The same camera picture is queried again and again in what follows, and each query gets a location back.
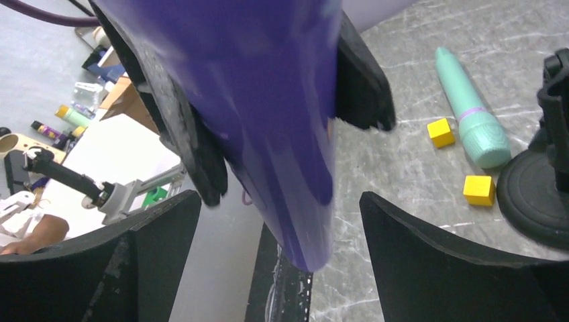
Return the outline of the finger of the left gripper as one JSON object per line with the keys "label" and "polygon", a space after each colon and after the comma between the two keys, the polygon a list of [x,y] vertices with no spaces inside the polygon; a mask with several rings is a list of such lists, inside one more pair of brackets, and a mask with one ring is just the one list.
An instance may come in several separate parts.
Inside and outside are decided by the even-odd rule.
{"label": "finger of the left gripper", "polygon": [[228,175],[214,135],[154,51],[111,17],[101,1],[90,4],[156,124],[162,143],[180,156],[203,202],[208,207],[218,206],[228,189]]}
{"label": "finger of the left gripper", "polygon": [[396,127],[389,81],[346,13],[338,40],[335,107],[337,118],[358,129]]}

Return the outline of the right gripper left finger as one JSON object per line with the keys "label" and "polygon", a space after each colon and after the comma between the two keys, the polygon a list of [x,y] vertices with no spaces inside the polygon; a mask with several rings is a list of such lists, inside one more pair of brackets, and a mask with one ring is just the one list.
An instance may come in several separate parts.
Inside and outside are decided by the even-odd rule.
{"label": "right gripper left finger", "polygon": [[1,320],[169,320],[200,210],[187,190],[33,254],[3,255]]}

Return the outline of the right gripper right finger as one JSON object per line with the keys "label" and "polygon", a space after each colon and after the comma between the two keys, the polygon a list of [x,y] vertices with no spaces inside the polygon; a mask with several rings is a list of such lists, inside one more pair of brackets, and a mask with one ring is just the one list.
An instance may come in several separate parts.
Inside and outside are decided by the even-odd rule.
{"label": "right gripper right finger", "polygon": [[386,321],[567,321],[568,262],[465,239],[373,192],[359,201]]}

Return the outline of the purple microphone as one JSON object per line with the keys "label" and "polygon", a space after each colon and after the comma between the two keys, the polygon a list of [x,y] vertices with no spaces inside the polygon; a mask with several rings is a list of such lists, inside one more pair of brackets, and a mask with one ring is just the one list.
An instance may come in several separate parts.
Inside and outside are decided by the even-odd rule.
{"label": "purple microphone", "polygon": [[298,268],[331,256],[340,1],[98,1],[219,139]]}

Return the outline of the round-base mic stand front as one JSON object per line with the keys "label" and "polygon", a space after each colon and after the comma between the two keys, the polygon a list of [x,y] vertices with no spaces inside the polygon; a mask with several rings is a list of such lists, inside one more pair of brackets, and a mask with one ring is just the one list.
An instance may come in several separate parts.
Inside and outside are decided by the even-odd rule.
{"label": "round-base mic stand front", "polygon": [[568,249],[568,49],[544,60],[537,92],[543,111],[528,148],[508,162],[497,184],[505,219],[537,243]]}

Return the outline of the background black robot arm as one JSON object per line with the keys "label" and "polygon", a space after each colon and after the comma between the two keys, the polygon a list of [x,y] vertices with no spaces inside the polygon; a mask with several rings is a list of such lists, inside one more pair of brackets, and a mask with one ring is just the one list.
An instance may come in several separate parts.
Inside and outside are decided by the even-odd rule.
{"label": "background black robot arm", "polygon": [[1,273],[8,321],[165,321],[184,270],[220,255],[245,279],[238,321],[308,321],[323,272],[362,292],[384,321],[567,321],[568,261],[484,246],[452,233],[474,168],[437,151],[421,116],[450,93],[435,42],[367,40],[340,1],[93,1],[160,139],[193,187],[141,211],[123,186],[32,148],[24,168],[104,212],[104,226]]}

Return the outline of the person's hand in background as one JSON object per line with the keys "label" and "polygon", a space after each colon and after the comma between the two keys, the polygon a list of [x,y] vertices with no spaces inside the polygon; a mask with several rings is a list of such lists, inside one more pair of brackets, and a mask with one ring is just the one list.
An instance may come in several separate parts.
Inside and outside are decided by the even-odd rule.
{"label": "person's hand in background", "polygon": [[69,225],[66,220],[53,215],[44,215],[27,237],[6,245],[1,255],[32,254],[41,248],[63,241],[68,230]]}

